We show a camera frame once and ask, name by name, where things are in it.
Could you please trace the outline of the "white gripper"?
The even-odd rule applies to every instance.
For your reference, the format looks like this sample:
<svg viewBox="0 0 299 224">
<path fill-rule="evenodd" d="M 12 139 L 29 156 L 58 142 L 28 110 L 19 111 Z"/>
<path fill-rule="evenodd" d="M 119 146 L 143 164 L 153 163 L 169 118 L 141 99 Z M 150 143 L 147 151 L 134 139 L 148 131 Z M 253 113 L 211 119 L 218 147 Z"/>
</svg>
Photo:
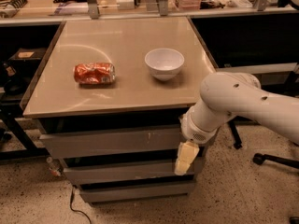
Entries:
<svg viewBox="0 0 299 224">
<path fill-rule="evenodd" d="M 200 148 L 198 145 L 205 144 L 217 133 L 217 130 L 207 132 L 198 128 L 192 120 L 193 110 L 194 108 L 191 107 L 179 118 L 181 133 L 188 141 L 181 142 L 178 146 L 178 156 L 175 162 L 176 175 L 185 175 L 187 173 L 199 153 Z"/>
</svg>

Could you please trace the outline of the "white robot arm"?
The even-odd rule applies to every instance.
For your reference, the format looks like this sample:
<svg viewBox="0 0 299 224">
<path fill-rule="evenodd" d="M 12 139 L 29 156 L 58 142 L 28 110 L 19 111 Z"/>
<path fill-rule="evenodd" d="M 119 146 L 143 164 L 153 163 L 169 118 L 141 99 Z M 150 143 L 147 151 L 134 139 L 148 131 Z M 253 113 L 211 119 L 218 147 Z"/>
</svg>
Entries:
<svg viewBox="0 0 299 224">
<path fill-rule="evenodd" d="M 199 146 L 235 117 L 254 120 L 299 143 L 298 98 L 262 90 L 259 80 L 251 74 L 212 73 L 203 79 L 197 103 L 180 118 L 185 141 L 178 146 L 175 174 L 185 175 Z"/>
</svg>

